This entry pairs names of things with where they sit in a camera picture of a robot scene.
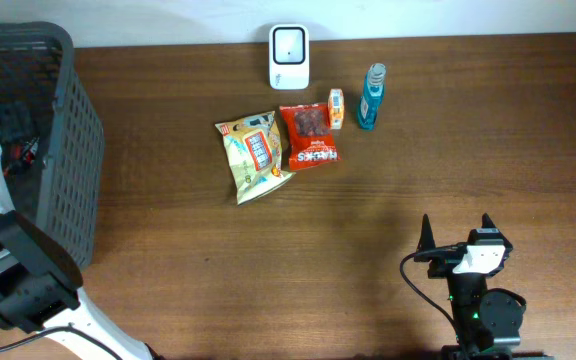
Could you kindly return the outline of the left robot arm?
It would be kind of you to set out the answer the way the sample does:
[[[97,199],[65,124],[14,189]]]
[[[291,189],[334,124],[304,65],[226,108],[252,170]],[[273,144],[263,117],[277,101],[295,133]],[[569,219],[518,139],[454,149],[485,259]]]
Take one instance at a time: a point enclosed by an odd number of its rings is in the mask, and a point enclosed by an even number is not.
[[[88,297],[71,256],[14,208],[0,144],[0,328],[27,338],[0,353],[50,339],[80,359],[156,359]]]

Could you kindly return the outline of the blue mouthwash bottle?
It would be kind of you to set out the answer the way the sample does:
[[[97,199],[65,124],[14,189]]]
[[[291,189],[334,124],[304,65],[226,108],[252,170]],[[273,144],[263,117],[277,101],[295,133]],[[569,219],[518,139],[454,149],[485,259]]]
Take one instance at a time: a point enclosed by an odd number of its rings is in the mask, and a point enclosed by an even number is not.
[[[366,73],[362,95],[357,110],[359,126],[364,130],[373,130],[376,125],[378,109],[385,94],[387,69],[382,63],[373,64]]]

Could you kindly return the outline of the red candy bag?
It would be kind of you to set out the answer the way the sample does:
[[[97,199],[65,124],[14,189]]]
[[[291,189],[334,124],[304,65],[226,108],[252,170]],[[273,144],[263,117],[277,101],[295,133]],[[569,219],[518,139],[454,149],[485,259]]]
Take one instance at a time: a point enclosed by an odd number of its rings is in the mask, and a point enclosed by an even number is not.
[[[281,106],[280,113],[287,125],[291,153],[291,171],[300,171],[341,159],[328,124],[325,103]]]

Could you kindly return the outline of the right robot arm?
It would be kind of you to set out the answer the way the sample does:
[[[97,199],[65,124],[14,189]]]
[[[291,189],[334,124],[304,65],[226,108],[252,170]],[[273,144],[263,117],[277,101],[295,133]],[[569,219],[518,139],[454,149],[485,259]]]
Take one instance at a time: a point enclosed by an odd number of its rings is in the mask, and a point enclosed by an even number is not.
[[[441,247],[435,243],[429,217],[423,217],[416,251],[405,259],[427,263],[430,279],[447,281],[450,311],[411,287],[448,319],[455,332],[456,343],[444,345],[440,359],[553,359],[543,352],[515,350],[521,343],[527,301],[510,290],[487,285],[489,278],[504,269],[512,250],[513,245],[488,214],[482,215],[481,226],[472,229],[466,241]]]

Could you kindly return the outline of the yellow snack bag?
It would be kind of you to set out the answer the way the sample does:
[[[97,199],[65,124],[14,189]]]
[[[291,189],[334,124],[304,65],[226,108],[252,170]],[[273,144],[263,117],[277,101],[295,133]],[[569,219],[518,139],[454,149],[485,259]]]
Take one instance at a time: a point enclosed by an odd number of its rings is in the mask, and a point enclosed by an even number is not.
[[[237,204],[282,187],[295,173],[282,168],[282,141],[274,111],[215,124],[223,139]]]

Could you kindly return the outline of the black red snack packet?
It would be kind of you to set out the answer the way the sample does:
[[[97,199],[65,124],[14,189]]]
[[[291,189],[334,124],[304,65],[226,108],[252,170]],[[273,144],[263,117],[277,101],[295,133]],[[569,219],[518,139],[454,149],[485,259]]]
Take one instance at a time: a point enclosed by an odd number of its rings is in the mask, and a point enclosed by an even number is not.
[[[35,159],[39,138],[16,144],[11,148],[9,162],[4,168],[5,176],[20,175],[28,171]]]

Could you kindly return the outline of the small orange box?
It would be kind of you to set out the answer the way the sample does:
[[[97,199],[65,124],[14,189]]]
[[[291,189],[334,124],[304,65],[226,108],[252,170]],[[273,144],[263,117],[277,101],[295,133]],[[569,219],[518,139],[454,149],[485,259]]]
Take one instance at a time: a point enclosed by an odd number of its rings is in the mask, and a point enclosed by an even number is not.
[[[340,130],[345,117],[344,94],[341,89],[331,89],[328,97],[329,126]]]

